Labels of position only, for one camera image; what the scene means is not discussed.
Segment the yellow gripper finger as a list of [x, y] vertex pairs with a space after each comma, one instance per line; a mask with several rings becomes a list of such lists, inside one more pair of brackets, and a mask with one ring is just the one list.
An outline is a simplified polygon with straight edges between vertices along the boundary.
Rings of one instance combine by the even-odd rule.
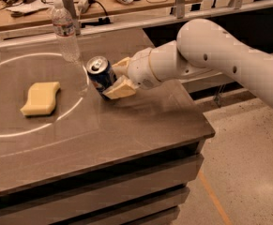
[[109, 99], [125, 98], [135, 94], [136, 88], [133, 82], [125, 75], [118, 78], [112, 86], [103, 92], [103, 95]]
[[121, 77], [122, 75], [128, 76], [129, 61], [130, 58], [126, 57], [112, 65], [117, 78]]

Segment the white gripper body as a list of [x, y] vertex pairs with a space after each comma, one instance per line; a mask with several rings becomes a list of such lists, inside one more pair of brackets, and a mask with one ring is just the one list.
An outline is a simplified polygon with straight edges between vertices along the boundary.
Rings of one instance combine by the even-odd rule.
[[132, 82], [141, 89], [152, 89], [161, 82], [154, 75], [150, 67], [150, 53], [152, 48], [146, 48], [135, 53], [129, 60], [127, 68], [128, 77]]

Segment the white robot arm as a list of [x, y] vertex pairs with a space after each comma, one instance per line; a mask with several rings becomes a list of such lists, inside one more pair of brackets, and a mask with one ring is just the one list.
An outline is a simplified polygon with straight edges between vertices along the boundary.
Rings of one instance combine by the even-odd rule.
[[103, 94], [110, 99], [132, 96], [138, 88], [186, 80], [209, 70], [240, 83], [273, 109], [273, 55], [240, 42], [224, 28], [194, 19], [178, 31], [176, 40], [147, 48], [113, 64], [118, 80]]

